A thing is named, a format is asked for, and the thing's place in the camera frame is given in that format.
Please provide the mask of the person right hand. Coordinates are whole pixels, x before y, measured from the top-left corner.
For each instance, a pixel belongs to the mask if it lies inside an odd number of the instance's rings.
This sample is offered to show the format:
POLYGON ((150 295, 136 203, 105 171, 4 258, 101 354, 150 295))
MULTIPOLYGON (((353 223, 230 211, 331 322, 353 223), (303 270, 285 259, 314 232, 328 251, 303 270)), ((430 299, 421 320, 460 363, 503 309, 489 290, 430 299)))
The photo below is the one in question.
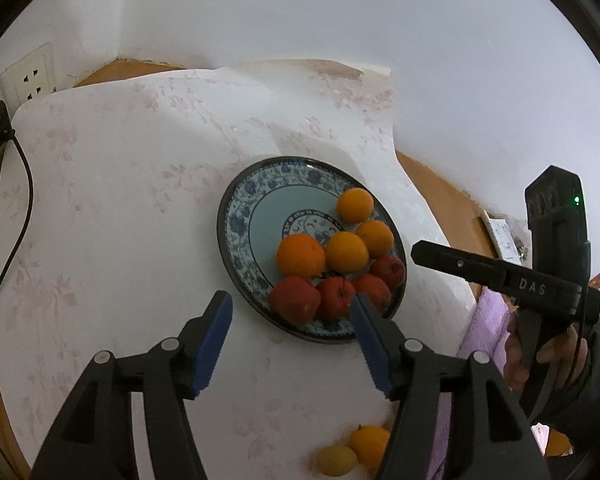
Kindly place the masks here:
MULTIPOLYGON (((522 347, 517 328, 517 312, 514 311, 507 325, 506 362, 503 370, 506 385, 514 390, 520 390, 529 378, 528 370, 522 365, 522 347)), ((554 388, 559 390, 572 384, 582 374, 587 357, 588 343, 578 337, 574 327, 569 327, 564 334, 544 344, 536 355, 536 360, 541 364, 558 364, 554 388)))

